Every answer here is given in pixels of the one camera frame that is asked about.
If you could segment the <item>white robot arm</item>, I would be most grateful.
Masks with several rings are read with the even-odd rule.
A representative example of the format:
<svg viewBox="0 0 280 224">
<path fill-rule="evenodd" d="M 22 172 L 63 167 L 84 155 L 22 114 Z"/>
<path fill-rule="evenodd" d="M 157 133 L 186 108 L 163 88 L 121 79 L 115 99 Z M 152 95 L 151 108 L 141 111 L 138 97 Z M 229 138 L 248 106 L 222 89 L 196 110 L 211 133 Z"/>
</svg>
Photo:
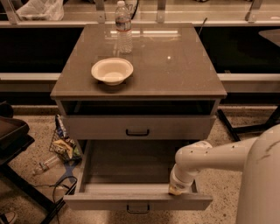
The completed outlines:
<svg viewBox="0 0 280 224">
<path fill-rule="evenodd" d="M 213 147 L 199 141 L 180 148 L 169 193 L 189 193 L 204 169 L 242 172 L 236 224 L 280 224 L 280 125 L 235 143 Z"/>
</svg>

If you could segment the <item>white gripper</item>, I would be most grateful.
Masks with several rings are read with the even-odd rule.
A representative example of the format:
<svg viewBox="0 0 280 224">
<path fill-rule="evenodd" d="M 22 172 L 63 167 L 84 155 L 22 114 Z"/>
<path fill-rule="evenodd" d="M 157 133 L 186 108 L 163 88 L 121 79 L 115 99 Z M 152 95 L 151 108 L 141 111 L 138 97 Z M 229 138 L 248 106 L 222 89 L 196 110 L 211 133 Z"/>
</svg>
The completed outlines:
<svg viewBox="0 0 280 224">
<path fill-rule="evenodd" d="M 178 165 L 174 165 L 170 173 L 168 193 L 179 196 L 182 193 L 190 193 L 195 179 L 195 171 L 184 171 Z"/>
</svg>

